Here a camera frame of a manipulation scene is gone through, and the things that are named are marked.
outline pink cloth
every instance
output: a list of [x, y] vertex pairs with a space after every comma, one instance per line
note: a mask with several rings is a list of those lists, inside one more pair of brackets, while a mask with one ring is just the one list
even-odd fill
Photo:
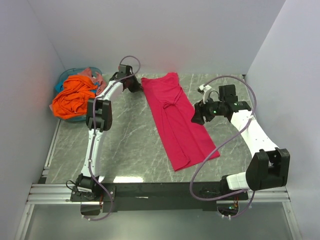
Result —
[[96, 78], [92, 77], [92, 71], [91, 71], [90, 67], [87, 67], [82, 72], [79, 72], [78, 75], [89, 77], [94, 84], [96, 82], [99, 83], [100, 86], [96, 90], [96, 93], [95, 93], [96, 96], [100, 95], [107, 87], [107, 83], [104, 81], [104, 78], [102, 77], [102, 75], [100, 73], [96, 72]]
[[[178, 74], [170, 72], [157, 79], [143, 77], [141, 82], [173, 170], [201, 163], [216, 146], [204, 126], [191, 122], [195, 109], [179, 84]], [[216, 152], [211, 159], [219, 156]]]

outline wall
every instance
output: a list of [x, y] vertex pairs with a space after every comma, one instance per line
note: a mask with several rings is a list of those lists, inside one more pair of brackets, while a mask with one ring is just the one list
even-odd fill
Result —
[[13, 239], [57, 123], [48, 105], [64, 70], [25, 0], [0, 1], [0, 232]]
[[66, 68], [245, 74], [285, 0], [29, 2]]
[[303, 239], [319, 239], [320, 1], [287, 0], [247, 74], [265, 132], [291, 154], [288, 191]]

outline marble surface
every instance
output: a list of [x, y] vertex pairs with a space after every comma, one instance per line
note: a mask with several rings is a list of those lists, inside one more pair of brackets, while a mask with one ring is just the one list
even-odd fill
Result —
[[[158, 78], [165, 74], [138, 74], [137, 78]], [[216, 74], [179, 74], [180, 84], [194, 104], [201, 100], [198, 86], [216, 77]], [[244, 84], [223, 78], [210, 85], [235, 84], [239, 101], [250, 102]], [[214, 100], [218, 96], [211, 94]], [[100, 159], [100, 175], [103, 182], [189, 182], [196, 166], [173, 171], [161, 139], [158, 135], [149, 105], [143, 92], [123, 92], [112, 103], [112, 127], [106, 135]], [[237, 133], [222, 116], [207, 122], [205, 127], [217, 145]], [[62, 121], [56, 137], [47, 184], [63, 184], [75, 180], [84, 164], [88, 145], [88, 128], [84, 122]], [[251, 160], [250, 151], [242, 139], [237, 137], [220, 150], [221, 156], [206, 163], [196, 181], [219, 181], [223, 175], [244, 172]]]

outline table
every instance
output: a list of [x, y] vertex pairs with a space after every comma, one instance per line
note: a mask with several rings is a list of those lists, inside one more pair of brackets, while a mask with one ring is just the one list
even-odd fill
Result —
[[[138, 74], [137, 78], [159, 78], [165, 74]], [[218, 76], [217, 74], [179, 74], [180, 84], [194, 104], [201, 100], [198, 86]], [[244, 84], [223, 78], [210, 85], [218, 90], [221, 85], [235, 84], [239, 101], [251, 105]], [[214, 100], [218, 95], [211, 94]], [[143, 92], [124, 91], [112, 103], [112, 127], [103, 143], [100, 159], [100, 176], [104, 183], [168, 183], [189, 182], [196, 166], [177, 172], [173, 171], [158, 135], [149, 105]], [[205, 127], [217, 145], [237, 133], [237, 130], [222, 116], [216, 117]], [[88, 128], [84, 122], [61, 121], [50, 157], [50, 168], [46, 184], [64, 184], [75, 180], [83, 167], [87, 145]], [[250, 151], [242, 139], [237, 137], [220, 151], [221, 156], [206, 163], [196, 181], [219, 181], [223, 175], [244, 172], [250, 161]]]

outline laundry basket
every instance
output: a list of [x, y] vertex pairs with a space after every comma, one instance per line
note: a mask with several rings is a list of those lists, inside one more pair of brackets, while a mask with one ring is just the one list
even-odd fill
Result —
[[[65, 80], [68, 79], [69, 76], [77, 75], [78, 73], [81, 73], [86, 68], [87, 67], [71, 68], [71, 69], [68, 69], [68, 70], [64, 71], [59, 77], [58, 84], [54, 87], [56, 93], [58, 94], [63, 90], [63, 83], [64, 83]], [[99, 74], [102, 75], [102, 72], [101, 72], [100, 69], [98, 69], [96, 67], [92, 67], [92, 66], [90, 66], [90, 69], [91, 69], [92, 75], [94, 77], [97, 77], [96, 72], [98, 72]], [[81, 121], [85, 121], [86, 120], [86, 115], [75, 116], [75, 117], [72, 117], [72, 118], [69, 118], [69, 119], [62, 119], [62, 118], [60, 118], [60, 119], [66, 121], [66, 122], [81, 122]]]

